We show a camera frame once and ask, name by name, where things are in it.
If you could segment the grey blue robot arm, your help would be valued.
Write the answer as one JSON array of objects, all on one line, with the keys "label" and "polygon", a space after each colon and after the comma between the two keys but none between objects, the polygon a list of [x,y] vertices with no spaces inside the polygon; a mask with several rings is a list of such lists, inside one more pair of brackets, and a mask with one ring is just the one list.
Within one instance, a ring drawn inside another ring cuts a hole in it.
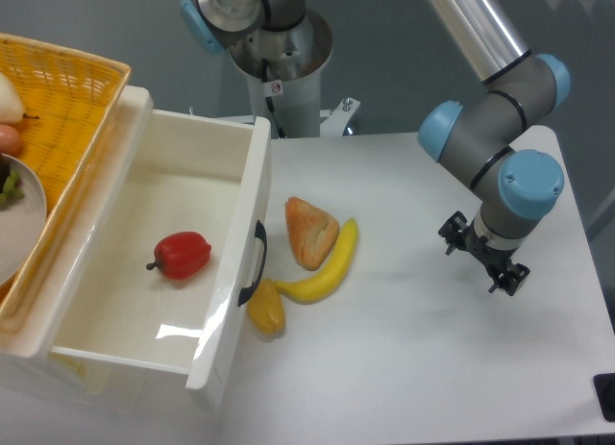
[{"label": "grey blue robot arm", "polygon": [[[455,213],[439,233],[513,295],[529,270],[512,256],[553,209],[564,174],[553,157],[512,143],[568,96],[570,74],[557,58],[530,51],[497,0],[428,1],[486,88],[472,107],[439,105],[419,128],[424,151],[481,202],[472,220]],[[306,0],[182,0],[180,10],[204,50],[231,54],[253,115],[269,120],[273,136],[324,133],[320,74],[332,31]]]}]

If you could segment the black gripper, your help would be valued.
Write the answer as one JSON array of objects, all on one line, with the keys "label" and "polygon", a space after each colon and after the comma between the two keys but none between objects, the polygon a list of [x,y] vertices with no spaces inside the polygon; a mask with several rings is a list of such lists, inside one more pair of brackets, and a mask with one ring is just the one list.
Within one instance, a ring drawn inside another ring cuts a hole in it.
[{"label": "black gripper", "polygon": [[530,274],[530,269],[525,265],[511,262],[514,250],[488,246],[485,236],[478,236],[473,226],[467,227],[467,219],[459,210],[440,227],[438,235],[445,240],[447,256],[455,250],[466,251],[485,267],[492,280],[489,293],[499,289],[508,296],[514,296]]}]

